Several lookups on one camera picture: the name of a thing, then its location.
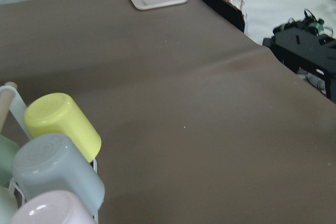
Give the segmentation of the grey cup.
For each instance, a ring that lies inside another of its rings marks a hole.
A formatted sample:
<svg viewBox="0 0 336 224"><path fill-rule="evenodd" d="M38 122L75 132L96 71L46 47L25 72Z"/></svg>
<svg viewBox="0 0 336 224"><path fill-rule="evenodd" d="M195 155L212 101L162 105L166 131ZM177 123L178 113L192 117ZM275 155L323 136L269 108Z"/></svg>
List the grey cup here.
<svg viewBox="0 0 336 224"><path fill-rule="evenodd" d="M14 181L27 200L52 190L74 193L94 215L101 207L102 180L72 140L52 133L27 142L13 161Z"/></svg>

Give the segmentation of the pink cup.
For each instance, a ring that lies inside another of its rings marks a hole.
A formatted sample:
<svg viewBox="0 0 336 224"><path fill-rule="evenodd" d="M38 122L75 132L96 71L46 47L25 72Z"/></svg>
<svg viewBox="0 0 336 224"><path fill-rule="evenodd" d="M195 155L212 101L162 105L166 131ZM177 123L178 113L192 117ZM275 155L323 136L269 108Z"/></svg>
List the pink cup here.
<svg viewBox="0 0 336 224"><path fill-rule="evenodd" d="M10 223L95 223L95 220L75 194L53 190L25 203Z"/></svg>

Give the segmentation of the black plastic stand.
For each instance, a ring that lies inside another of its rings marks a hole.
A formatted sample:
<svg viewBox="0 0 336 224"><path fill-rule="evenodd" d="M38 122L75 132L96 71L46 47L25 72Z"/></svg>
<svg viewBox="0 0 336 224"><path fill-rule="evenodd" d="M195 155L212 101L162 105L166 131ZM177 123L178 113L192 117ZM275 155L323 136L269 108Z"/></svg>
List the black plastic stand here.
<svg viewBox="0 0 336 224"><path fill-rule="evenodd" d="M291 71L301 68L322 79L327 98L335 102L335 38L289 28L262 43Z"/></svg>

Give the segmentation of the mint green cup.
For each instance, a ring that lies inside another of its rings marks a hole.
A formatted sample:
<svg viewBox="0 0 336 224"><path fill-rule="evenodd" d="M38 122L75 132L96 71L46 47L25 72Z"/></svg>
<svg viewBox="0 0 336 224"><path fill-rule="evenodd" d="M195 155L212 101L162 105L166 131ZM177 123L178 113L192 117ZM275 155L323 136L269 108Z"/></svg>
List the mint green cup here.
<svg viewBox="0 0 336 224"><path fill-rule="evenodd" d="M13 161L19 146L1 135L1 186L9 183L13 177Z"/></svg>

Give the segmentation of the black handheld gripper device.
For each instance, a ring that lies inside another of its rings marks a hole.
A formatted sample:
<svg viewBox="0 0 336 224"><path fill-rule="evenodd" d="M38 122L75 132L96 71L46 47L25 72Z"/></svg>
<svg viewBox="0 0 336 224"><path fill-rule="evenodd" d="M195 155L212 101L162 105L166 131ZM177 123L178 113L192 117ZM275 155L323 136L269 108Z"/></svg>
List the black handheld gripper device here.
<svg viewBox="0 0 336 224"><path fill-rule="evenodd" d="M333 29L331 27L325 26L323 19L316 19L315 15L307 8L304 9L304 16L304 19L301 20L294 18L288 19L286 23L280 24L279 26L275 27L272 31L273 34L290 28L298 28L315 36L325 34L329 37L333 37Z"/></svg>

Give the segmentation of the yellow cup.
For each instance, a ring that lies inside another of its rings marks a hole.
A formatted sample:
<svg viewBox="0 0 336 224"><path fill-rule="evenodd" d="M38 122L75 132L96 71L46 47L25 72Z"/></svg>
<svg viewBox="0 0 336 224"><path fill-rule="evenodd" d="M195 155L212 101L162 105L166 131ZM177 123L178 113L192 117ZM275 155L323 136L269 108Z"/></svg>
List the yellow cup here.
<svg viewBox="0 0 336 224"><path fill-rule="evenodd" d="M68 136L90 163L100 152L100 135L68 94L57 92L38 98L25 111L24 122L32 137L50 133Z"/></svg>

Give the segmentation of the white cup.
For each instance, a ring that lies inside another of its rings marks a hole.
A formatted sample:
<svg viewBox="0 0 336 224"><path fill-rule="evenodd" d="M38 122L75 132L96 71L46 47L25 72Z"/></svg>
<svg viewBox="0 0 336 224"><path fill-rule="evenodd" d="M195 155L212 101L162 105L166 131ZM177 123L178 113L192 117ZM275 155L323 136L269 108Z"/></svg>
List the white cup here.
<svg viewBox="0 0 336 224"><path fill-rule="evenodd" d="M1 186L1 223L7 224L18 209L17 200L8 188Z"/></svg>

